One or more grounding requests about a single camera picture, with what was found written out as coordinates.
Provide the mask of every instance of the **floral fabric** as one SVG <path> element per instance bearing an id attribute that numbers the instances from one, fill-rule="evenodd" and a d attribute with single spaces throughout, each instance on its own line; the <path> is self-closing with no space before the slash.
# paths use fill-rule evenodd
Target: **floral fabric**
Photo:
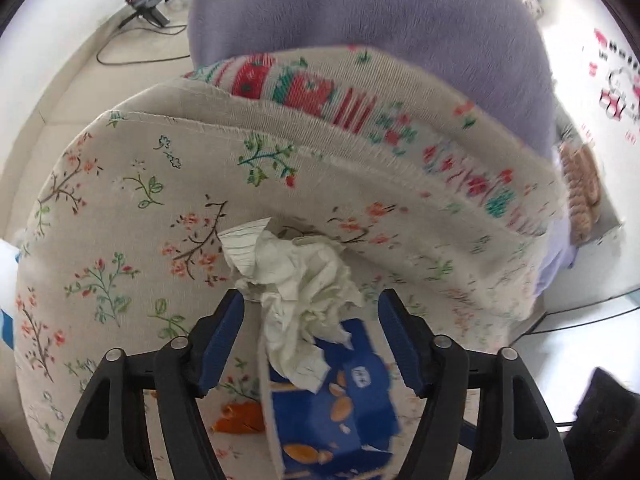
<path id="1" fill-rule="evenodd" d="M 423 402 L 399 377 L 378 294 L 391 286 L 434 332 L 496 351 L 532 308 L 559 182 L 464 96 L 366 48 L 241 57 L 131 98 L 65 151 L 21 249 L 15 355 L 44 463 L 104 353 L 188 334 L 229 286 L 217 233 L 270 216 L 279 237 L 322 233 L 349 249 L 367 300 L 353 315 L 393 379 L 397 472 Z M 258 400 L 260 307 L 246 310 L 224 380 L 200 403 L 208 428 L 229 402 Z M 263 434 L 210 437 L 229 479 L 273 470 Z"/>

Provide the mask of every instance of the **floor tile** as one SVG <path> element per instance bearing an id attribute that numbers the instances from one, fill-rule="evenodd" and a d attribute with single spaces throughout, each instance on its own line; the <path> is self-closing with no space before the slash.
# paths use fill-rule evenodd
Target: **floor tile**
<path id="1" fill-rule="evenodd" d="M 172 1 L 164 13 L 171 25 L 186 23 L 186 3 Z M 126 26 L 152 28 L 142 19 Z M 168 29 L 166 32 L 177 32 Z M 114 38 L 100 54 L 107 62 L 161 59 L 189 53 L 187 32 L 164 36 L 147 30 L 132 30 Z M 150 86 L 192 70 L 191 59 L 129 66 L 103 66 L 90 58 L 47 118 L 48 124 L 88 124 L 109 108 Z"/>

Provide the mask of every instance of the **blue snack box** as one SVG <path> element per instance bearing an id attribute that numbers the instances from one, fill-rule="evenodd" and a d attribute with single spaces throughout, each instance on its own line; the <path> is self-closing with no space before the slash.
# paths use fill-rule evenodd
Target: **blue snack box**
<path id="1" fill-rule="evenodd" d="M 378 478 L 391 459 L 399 425 L 388 371 L 361 320 L 342 326 L 353 349 L 316 339 L 331 367 L 318 393 L 296 389 L 269 366 L 271 402 L 263 408 L 271 405 L 265 420 L 274 426 L 268 428 L 272 439 L 277 434 L 277 448 L 270 444 L 273 454 L 281 453 L 284 479 Z"/>

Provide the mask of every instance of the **white wall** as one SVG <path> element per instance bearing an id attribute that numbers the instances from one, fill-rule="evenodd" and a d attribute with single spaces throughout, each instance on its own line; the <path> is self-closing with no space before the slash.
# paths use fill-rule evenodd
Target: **white wall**
<path id="1" fill-rule="evenodd" d="M 22 170 L 4 174 L 8 157 L 14 148 L 18 157 L 30 151 L 29 140 L 37 139 L 56 96 L 32 114 L 34 108 L 78 48 L 124 5 L 124 0 L 26 0 L 0 36 L 0 232 L 15 192 L 9 181 L 19 179 Z M 34 138 L 16 144 L 25 126 L 25 138 Z"/>
<path id="2" fill-rule="evenodd" d="M 542 6 L 545 16 L 538 24 L 558 80 L 556 91 L 576 125 L 584 124 L 582 133 L 591 139 L 613 205 L 625 222 L 619 232 L 581 249 L 575 267 L 556 278 L 544 298 L 546 309 L 556 311 L 640 287 L 640 171 L 635 171 L 640 164 L 640 121 L 629 116 L 620 121 L 609 119 L 599 104 L 600 91 L 609 88 L 607 76 L 620 66 L 620 58 L 609 56 L 607 62 L 599 58 L 594 30 L 630 52 L 604 4 L 600 0 L 542 0 Z M 598 66 L 594 76 L 590 62 Z"/>

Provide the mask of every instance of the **white tissue paper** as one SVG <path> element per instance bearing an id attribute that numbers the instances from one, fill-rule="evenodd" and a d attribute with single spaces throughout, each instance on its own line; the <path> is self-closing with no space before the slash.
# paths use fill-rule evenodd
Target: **white tissue paper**
<path id="1" fill-rule="evenodd" d="M 325 236 L 279 240 L 270 218 L 218 234 L 226 262 L 242 278 L 236 288 L 262 305 L 269 362 L 293 385 L 317 393 L 329 371 L 314 337 L 350 347 L 340 325 L 347 302 L 364 304 L 340 259 L 342 246 Z"/>

